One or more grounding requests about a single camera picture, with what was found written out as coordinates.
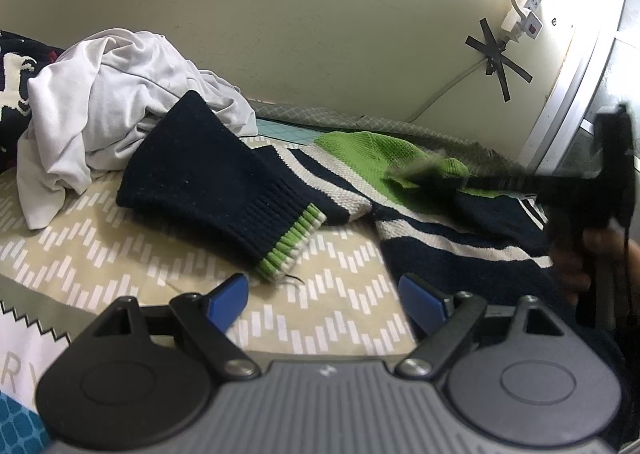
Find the person's right hand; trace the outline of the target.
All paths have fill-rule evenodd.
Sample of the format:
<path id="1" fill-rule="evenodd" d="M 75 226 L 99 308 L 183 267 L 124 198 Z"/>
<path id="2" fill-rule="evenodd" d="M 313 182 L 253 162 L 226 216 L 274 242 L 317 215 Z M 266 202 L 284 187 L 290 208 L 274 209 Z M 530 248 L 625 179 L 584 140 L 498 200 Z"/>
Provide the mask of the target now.
<path id="1" fill-rule="evenodd" d="M 616 266 L 618 288 L 623 292 L 616 303 L 617 310 L 622 313 L 629 310 L 624 278 L 625 271 L 628 271 L 634 311 L 639 311 L 639 244 L 634 240 L 628 241 L 628 261 L 625 261 L 625 242 L 623 234 L 613 228 L 587 230 L 582 233 L 582 243 L 574 237 L 557 237 L 552 242 L 549 255 L 554 275 L 560 292 L 570 305 L 576 306 L 579 296 L 588 291 L 591 277 L 587 260 L 598 256 Z"/>

